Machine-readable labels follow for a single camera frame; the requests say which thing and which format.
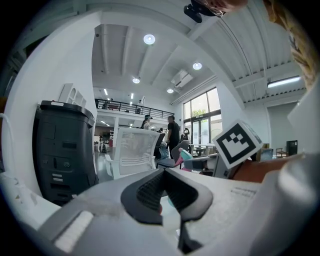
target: person wearing cap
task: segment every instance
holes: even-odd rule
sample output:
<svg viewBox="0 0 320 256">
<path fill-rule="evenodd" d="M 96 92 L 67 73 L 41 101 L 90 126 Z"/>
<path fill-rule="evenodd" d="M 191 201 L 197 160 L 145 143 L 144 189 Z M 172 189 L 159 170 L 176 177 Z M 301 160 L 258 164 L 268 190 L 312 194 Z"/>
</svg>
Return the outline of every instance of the person wearing cap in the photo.
<svg viewBox="0 0 320 256">
<path fill-rule="evenodd" d="M 142 122 L 140 129 L 151 130 L 151 128 L 150 128 L 150 120 L 151 119 L 152 119 L 152 117 L 150 117 L 149 114 L 146 114 L 144 116 L 144 120 Z"/>
</svg>

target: cable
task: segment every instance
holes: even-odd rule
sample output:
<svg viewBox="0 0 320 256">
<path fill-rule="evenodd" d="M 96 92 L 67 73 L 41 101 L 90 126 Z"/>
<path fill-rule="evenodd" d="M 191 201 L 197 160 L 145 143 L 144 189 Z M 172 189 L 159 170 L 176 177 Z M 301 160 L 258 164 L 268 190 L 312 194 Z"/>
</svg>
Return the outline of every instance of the cable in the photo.
<svg viewBox="0 0 320 256">
<path fill-rule="evenodd" d="M 0 118 L 2 118 L 3 120 L 5 120 L 6 124 L 9 127 L 9 134 L 10 134 L 10 140 L 11 140 L 11 154 L 12 154 L 12 160 L 13 160 L 13 174 L 15 176 L 15 178 L 17 179 L 18 183 L 19 183 L 19 178 L 17 175 L 17 168 L 16 168 L 16 161 L 15 161 L 15 154 L 14 154 L 14 135 L 12 132 L 12 127 L 9 121 L 9 118 L 7 117 L 7 115 L 5 115 L 4 113 L 0 113 Z"/>
</svg>

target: gray chair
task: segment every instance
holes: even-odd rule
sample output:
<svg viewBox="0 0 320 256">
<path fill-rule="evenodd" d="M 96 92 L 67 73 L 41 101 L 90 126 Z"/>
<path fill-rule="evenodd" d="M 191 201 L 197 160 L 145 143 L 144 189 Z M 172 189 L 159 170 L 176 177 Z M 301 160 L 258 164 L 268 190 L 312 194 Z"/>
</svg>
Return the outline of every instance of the gray chair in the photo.
<svg viewBox="0 0 320 256">
<path fill-rule="evenodd" d="M 178 146 L 172 149 L 171 154 L 173 159 L 166 158 L 166 159 L 161 159 L 157 161 L 156 168 L 158 168 L 158 166 L 171 167 L 171 168 L 178 166 L 178 164 L 176 165 L 176 162 L 178 161 L 180 156 L 179 148 L 183 148 L 184 150 L 188 151 L 188 147 L 189 147 L 189 140 L 182 141 Z"/>
</svg>

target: black metal railing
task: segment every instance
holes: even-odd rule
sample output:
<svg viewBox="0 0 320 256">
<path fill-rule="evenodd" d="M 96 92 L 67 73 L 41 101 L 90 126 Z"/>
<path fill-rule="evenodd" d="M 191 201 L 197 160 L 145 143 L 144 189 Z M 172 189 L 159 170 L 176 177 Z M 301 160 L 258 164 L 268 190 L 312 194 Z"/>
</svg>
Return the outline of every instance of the black metal railing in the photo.
<svg viewBox="0 0 320 256">
<path fill-rule="evenodd" d="M 146 107 L 146 106 L 139 106 L 119 101 L 110 101 L 105 99 L 94 99 L 95 106 L 97 109 L 101 110 L 112 110 L 112 111 L 121 111 L 126 113 L 133 113 L 138 115 L 150 115 L 152 118 L 161 118 L 161 119 L 168 119 L 169 116 L 173 116 L 174 113 Z"/>
</svg>

